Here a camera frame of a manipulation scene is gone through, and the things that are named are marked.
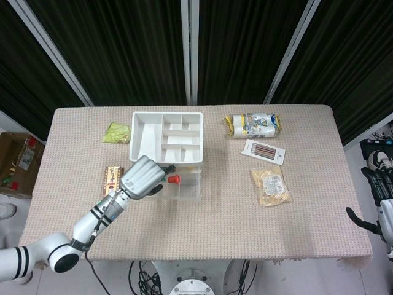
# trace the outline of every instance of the robot finger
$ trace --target robot finger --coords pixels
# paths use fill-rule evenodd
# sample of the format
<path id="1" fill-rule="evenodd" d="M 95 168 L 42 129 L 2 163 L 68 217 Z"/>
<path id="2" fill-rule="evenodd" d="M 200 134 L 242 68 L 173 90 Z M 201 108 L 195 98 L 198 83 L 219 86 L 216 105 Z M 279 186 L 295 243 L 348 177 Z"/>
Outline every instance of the robot finger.
<path id="1" fill-rule="evenodd" d="M 352 208 L 346 207 L 345 211 L 346 211 L 346 214 L 348 214 L 348 217 L 357 226 L 367 229 L 370 232 L 372 232 L 373 234 L 376 234 L 376 235 L 381 234 L 381 231 L 380 231 L 378 225 L 361 220 L 359 217 L 357 217 L 357 215 L 355 214 L 354 210 L 352 210 Z"/>
<path id="2" fill-rule="evenodd" d="M 375 170 L 375 173 L 383 180 L 384 185 L 387 189 L 387 192 L 390 195 L 390 198 L 392 198 L 393 197 L 393 182 L 392 182 L 391 178 L 389 177 L 389 175 L 386 172 L 381 171 L 379 169 Z"/>
<path id="3" fill-rule="evenodd" d="M 159 184 L 155 188 L 153 188 L 147 195 L 155 195 L 157 192 L 162 190 L 162 188 L 163 188 L 162 184 Z"/>
<path id="4" fill-rule="evenodd" d="M 174 165 L 170 165 L 170 166 L 164 168 L 163 170 L 165 172 L 165 175 L 168 175 L 170 173 L 175 172 L 176 171 L 176 167 Z"/>
<path id="5" fill-rule="evenodd" d="M 367 167 L 363 167 L 361 171 L 371 186 L 371 192 L 376 206 L 379 207 L 380 201 L 391 198 L 390 193 L 380 175 Z"/>

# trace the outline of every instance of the yellow snack package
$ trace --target yellow snack package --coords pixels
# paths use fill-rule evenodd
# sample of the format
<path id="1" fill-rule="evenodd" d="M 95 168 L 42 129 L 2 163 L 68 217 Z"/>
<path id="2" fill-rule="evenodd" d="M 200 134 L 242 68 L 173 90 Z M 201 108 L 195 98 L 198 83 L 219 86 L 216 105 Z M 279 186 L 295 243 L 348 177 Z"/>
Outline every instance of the yellow snack package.
<path id="1" fill-rule="evenodd" d="M 129 126 L 112 122 L 105 132 L 103 143 L 129 143 L 130 135 Z"/>
<path id="2" fill-rule="evenodd" d="M 275 137 L 282 129 L 279 115 L 264 112 L 228 114 L 224 122 L 233 138 Z"/>
<path id="3" fill-rule="evenodd" d="M 259 205 L 268 207 L 292 201 L 280 166 L 251 169 L 251 176 L 257 187 Z"/>

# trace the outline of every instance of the cardboard box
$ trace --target cardboard box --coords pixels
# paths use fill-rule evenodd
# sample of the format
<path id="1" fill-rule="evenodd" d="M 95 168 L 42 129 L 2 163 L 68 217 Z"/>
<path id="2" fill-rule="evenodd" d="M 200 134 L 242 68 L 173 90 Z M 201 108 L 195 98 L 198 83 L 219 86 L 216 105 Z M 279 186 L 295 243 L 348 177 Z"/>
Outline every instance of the cardboard box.
<path id="1" fill-rule="evenodd" d="M 26 133 L 0 134 L 0 194 L 31 198 L 44 148 Z"/>

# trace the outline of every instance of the beige textured tablecloth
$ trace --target beige textured tablecloth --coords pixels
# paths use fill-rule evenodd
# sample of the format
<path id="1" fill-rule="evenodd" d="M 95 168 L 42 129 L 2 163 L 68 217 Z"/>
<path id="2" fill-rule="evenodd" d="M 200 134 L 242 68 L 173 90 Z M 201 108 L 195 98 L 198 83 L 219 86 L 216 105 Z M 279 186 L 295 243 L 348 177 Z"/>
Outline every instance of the beige textured tablecloth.
<path id="1" fill-rule="evenodd" d="M 133 111 L 203 113 L 201 202 L 132 201 L 97 239 L 92 259 L 361 258 L 372 249 L 340 137 L 328 106 L 145 106 L 58 109 L 42 158 L 20 244 L 73 225 L 101 199 L 105 166 L 130 167 L 129 144 L 102 143 L 112 121 L 131 125 Z M 281 115 L 282 172 L 294 201 L 260 207 L 250 169 L 271 164 L 241 155 L 245 139 L 224 137 L 225 114 Z"/>

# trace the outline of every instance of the white plastic organizer tray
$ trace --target white plastic organizer tray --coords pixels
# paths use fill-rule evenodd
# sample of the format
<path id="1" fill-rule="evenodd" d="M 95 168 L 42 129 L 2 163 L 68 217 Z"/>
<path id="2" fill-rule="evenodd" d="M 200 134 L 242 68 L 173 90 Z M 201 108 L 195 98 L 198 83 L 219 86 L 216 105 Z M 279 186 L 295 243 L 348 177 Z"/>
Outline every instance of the white plastic organizer tray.
<path id="1" fill-rule="evenodd" d="M 203 161 L 200 112 L 134 112 L 130 160 L 148 156 L 160 165 L 199 166 Z"/>

